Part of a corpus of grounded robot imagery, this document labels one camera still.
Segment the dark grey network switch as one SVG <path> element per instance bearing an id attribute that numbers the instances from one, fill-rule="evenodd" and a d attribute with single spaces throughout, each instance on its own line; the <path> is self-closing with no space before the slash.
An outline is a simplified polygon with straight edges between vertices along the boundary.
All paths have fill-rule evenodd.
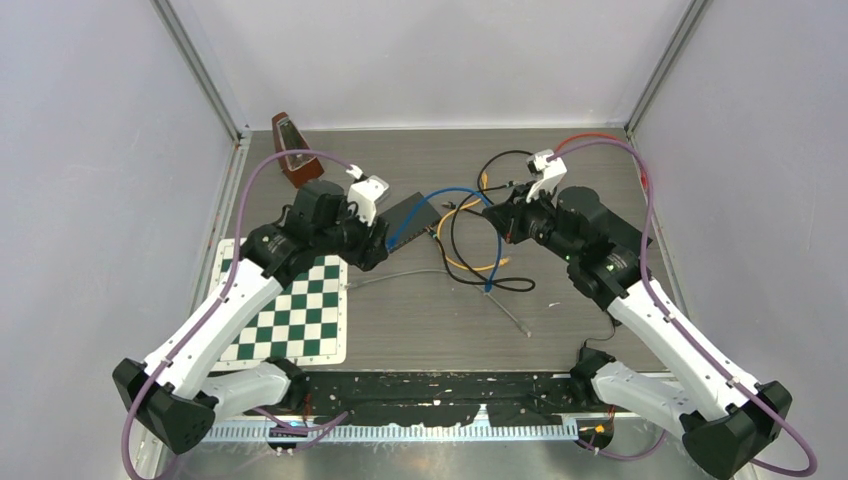
<path id="1" fill-rule="evenodd" d="M 424 200 L 421 192 L 415 192 L 381 213 L 388 222 L 386 235 L 387 251 L 392 254 L 436 226 L 441 215 L 436 208 Z"/>

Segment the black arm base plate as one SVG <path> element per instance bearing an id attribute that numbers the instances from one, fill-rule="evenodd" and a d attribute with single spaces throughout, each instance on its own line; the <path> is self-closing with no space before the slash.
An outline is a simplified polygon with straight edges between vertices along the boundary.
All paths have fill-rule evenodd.
<path id="1" fill-rule="evenodd" d="M 623 413 L 566 373 L 533 371 L 312 371 L 296 414 L 345 425 L 451 427 L 485 412 L 495 427 L 545 426 L 560 416 Z"/>

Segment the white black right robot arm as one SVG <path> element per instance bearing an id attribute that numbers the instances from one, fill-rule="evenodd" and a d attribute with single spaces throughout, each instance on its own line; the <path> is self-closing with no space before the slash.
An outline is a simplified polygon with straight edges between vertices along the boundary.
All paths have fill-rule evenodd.
<path id="1" fill-rule="evenodd" d="M 600 350 L 584 348 L 571 369 L 574 403 L 629 410 L 682 441 L 690 458 L 717 479 L 730 479 L 772 443 L 792 396 L 778 381 L 762 383 L 721 353 L 673 304 L 641 263 L 640 233 L 588 187 L 529 199 L 520 185 L 483 216 L 511 244 L 532 239 L 566 261 L 569 280 L 621 322 L 678 381 L 640 374 Z"/>

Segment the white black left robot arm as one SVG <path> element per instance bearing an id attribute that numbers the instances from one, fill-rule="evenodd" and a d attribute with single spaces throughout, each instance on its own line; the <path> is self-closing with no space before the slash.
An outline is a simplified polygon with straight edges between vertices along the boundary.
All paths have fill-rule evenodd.
<path id="1" fill-rule="evenodd" d="M 142 361 L 123 359 L 112 377 L 131 420 L 174 454 L 198 445 L 214 424 L 257 407 L 299 413 L 307 375 L 281 354 L 235 373 L 210 372 L 247 323 L 317 258 L 338 256 L 369 271 L 386 260 L 388 222 L 377 213 L 388 184 L 377 176 L 348 189 L 311 180 L 281 218 L 239 243 L 226 279 Z"/>

